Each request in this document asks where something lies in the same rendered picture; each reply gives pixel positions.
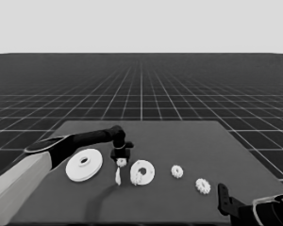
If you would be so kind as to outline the small thin white T-shaped piece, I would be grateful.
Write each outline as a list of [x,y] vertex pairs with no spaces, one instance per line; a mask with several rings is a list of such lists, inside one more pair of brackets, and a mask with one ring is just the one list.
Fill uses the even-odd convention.
[[115,183],[119,186],[121,184],[121,170],[120,167],[117,168],[115,172]]

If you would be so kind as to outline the large thick white disc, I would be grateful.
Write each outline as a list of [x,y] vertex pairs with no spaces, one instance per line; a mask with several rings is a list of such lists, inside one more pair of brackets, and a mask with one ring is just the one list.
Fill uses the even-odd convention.
[[65,172],[73,182],[91,179],[102,167],[103,156],[96,149],[85,149],[72,156],[66,164]]

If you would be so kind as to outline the white round carrier with pins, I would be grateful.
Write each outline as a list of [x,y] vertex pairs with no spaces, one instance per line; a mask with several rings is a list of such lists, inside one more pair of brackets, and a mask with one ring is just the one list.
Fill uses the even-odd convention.
[[131,166],[130,178],[131,175],[137,171],[142,174],[142,182],[140,186],[146,186],[150,184],[155,178],[155,168],[152,163],[147,160],[138,160]]

